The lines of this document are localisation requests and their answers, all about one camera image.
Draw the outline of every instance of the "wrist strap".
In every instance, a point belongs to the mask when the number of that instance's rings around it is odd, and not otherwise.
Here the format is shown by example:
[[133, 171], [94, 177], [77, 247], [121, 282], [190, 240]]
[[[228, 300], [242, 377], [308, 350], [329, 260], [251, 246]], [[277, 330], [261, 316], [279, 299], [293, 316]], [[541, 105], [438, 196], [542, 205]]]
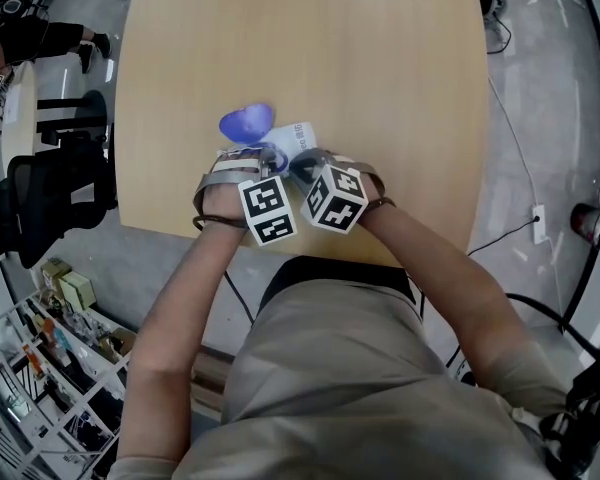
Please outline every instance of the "wrist strap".
[[365, 211], [362, 213], [362, 215], [368, 215], [370, 214], [373, 210], [377, 210], [378, 208], [380, 208], [381, 206], [384, 206], [385, 204], [390, 204], [391, 206], [395, 206], [396, 203], [393, 202], [392, 199], [388, 198], [388, 197], [381, 197], [379, 199], [376, 199], [374, 201], [371, 201], [368, 205], [367, 208], [365, 209]]
[[193, 225], [199, 231], [204, 229], [204, 224], [206, 224], [206, 222], [218, 222], [232, 228], [249, 229], [247, 221], [243, 219], [227, 219], [226, 217], [220, 217], [219, 215], [198, 215], [193, 219]]

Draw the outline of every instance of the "gray shirt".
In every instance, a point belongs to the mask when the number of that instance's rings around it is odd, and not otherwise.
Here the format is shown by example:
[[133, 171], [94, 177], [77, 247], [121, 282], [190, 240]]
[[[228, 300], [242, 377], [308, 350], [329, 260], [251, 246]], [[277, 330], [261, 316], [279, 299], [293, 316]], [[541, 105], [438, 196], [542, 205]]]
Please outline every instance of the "gray shirt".
[[546, 416], [564, 401], [536, 344], [472, 387], [448, 376], [402, 294], [309, 281], [258, 316], [221, 427], [180, 464], [125, 458], [109, 479], [550, 479], [511, 411]]

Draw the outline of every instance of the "black cable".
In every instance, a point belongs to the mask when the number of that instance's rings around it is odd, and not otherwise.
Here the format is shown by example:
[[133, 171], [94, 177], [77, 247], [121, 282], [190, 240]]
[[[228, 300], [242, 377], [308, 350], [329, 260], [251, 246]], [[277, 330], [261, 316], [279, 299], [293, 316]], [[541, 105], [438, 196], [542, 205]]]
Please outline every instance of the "black cable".
[[[527, 226], [530, 226], [531, 224], [533, 224], [534, 222], [538, 222], [540, 220], [540, 217], [535, 217], [533, 220], [527, 222], [526, 224], [523, 224], [522, 226], [520, 226], [519, 228], [516, 229], [512, 229], [511, 231], [507, 231], [504, 235], [502, 235], [500, 238], [497, 238], [496, 240], [493, 240], [492, 242], [489, 242], [486, 245], [483, 245], [481, 247], [478, 247], [477, 249], [474, 249], [473, 251], [471, 251], [469, 254], [467, 254], [467, 256], [471, 256], [472, 254], [477, 253], [478, 251], [481, 251], [483, 249], [486, 249], [487, 247], [491, 247], [493, 244], [497, 244], [500, 240], [504, 240], [505, 238], [507, 238], [509, 235], [512, 235], [513, 233], [516, 233], [518, 231], [520, 231], [521, 229], [526, 228]], [[424, 296], [424, 292], [422, 290], [420, 290], [420, 293], [422, 293], [422, 300], [420, 301], [420, 318], [424, 319], [424, 303], [425, 303], [425, 296]], [[456, 349], [456, 351], [453, 353], [453, 355], [451, 356], [451, 359], [449, 359], [449, 361], [447, 361], [447, 368], [449, 368], [449, 365], [453, 362], [453, 360], [456, 358], [456, 356], [458, 355], [458, 352], [460, 352], [460, 347], [458, 347]]]
[[420, 290], [420, 320], [424, 321], [424, 303], [427, 298], [424, 296], [424, 292]]
[[573, 326], [562, 315], [555, 312], [549, 306], [535, 299], [532, 299], [531, 297], [527, 297], [526, 295], [518, 295], [517, 293], [507, 293], [506, 295], [509, 299], [522, 302], [560, 324], [560, 326], [569, 334], [571, 334], [571, 336], [574, 340], [576, 340], [578, 345], [580, 345], [585, 351], [587, 351], [591, 357], [593, 357], [594, 359], [600, 359], [600, 349], [589, 343], [589, 341], [587, 341], [587, 339], [584, 336], [582, 336], [582, 334], [576, 331], [573, 328]]
[[249, 319], [249, 322], [251, 322], [251, 325], [253, 325], [255, 323], [255, 319], [251, 316], [251, 311], [249, 311], [249, 306], [247, 306], [247, 303], [242, 298], [242, 295], [240, 295], [240, 292], [236, 288], [236, 285], [233, 284], [233, 281], [229, 277], [229, 273], [226, 270], [224, 273], [224, 278], [227, 280], [227, 283], [229, 283], [229, 286], [233, 290], [233, 293], [235, 293], [236, 297], [238, 297], [240, 304], [242, 304], [242, 307], [244, 308], [244, 312], [247, 314], [247, 318]]
[[500, 18], [498, 18], [497, 16], [495, 16], [495, 18], [496, 18], [496, 21], [498, 23], [500, 23], [500, 25], [502, 25], [507, 32], [509, 32], [509, 39], [507, 39], [507, 42], [504, 44], [504, 46], [502, 48], [500, 48], [499, 50], [496, 50], [494, 52], [487, 52], [487, 55], [496, 55], [498, 53], [502, 53], [503, 51], [505, 51], [509, 47], [509, 43], [511, 42], [511, 38], [513, 37], [513, 33], [511, 32], [511, 30], [509, 30], [509, 27], [507, 27], [504, 23], [502, 23], [500, 21]]
[[531, 224], [533, 224], [534, 222], [538, 222], [540, 221], [540, 217], [535, 217], [533, 220], [527, 222], [526, 224], [523, 224], [522, 226], [520, 226], [519, 228], [516, 229], [512, 229], [511, 231], [507, 231], [504, 235], [502, 235], [500, 238], [497, 238], [496, 240], [494, 240], [493, 242], [489, 242], [486, 245], [483, 245], [482, 247], [478, 247], [477, 249], [474, 249], [473, 251], [471, 251], [469, 254], [467, 254], [467, 256], [471, 256], [472, 254], [477, 253], [478, 251], [481, 251], [482, 249], [486, 249], [487, 247], [491, 247], [493, 244], [497, 244], [500, 240], [504, 240], [505, 238], [507, 238], [509, 235], [512, 235], [513, 233], [516, 233], [517, 231], [520, 231], [521, 229], [526, 228], [527, 226], [530, 226]]
[[457, 355], [460, 353], [460, 345], [458, 345], [458, 348], [456, 348], [456, 351], [453, 353], [453, 355], [451, 356], [451, 359], [449, 359], [447, 361], [447, 364], [445, 365], [447, 368], [449, 368], [449, 366], [451, 366], [451, 363], [453, 363], [453, 360], [457, 357]]

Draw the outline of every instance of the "wrist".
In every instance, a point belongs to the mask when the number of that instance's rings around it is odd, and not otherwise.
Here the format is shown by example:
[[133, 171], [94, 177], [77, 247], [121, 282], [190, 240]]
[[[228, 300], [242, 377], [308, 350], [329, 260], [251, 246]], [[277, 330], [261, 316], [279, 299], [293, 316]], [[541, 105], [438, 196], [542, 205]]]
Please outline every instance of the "wrist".
[[395, 206], [383, 204], [373, 211], [363, 214], [358, 223], [367, 231], [374, 233], [379, 226], [391, 218], [391, 214], [395, 211], [397, 211]]
[[201, 236], [221, 239], [223, 241], [235, 242], [239, 245], [247, 234], [246, 229], [236, 228], [221, 222], [207, 222], [202, 230]]

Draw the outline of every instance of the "black sneaker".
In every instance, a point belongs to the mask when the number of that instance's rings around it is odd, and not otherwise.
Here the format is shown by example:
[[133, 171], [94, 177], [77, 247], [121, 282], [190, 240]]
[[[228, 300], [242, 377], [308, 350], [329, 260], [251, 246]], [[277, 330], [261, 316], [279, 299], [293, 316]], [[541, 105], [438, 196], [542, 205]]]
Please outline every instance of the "black sneaker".
[[108, 59], [111, 57], [111, 41], [109, 40], [109, 34], [94, 34], [93, 44], [96, 45], [96, 48], [102, 54], [102, 58]]
[[86, 75], [91, 69], [91, 59], [93, 58], [93, 52], [95, 49], [90, 44], [81, 44], [78, 48], [78, 55], [80, 56], [80, 64], [82, 64], [82, 74]]

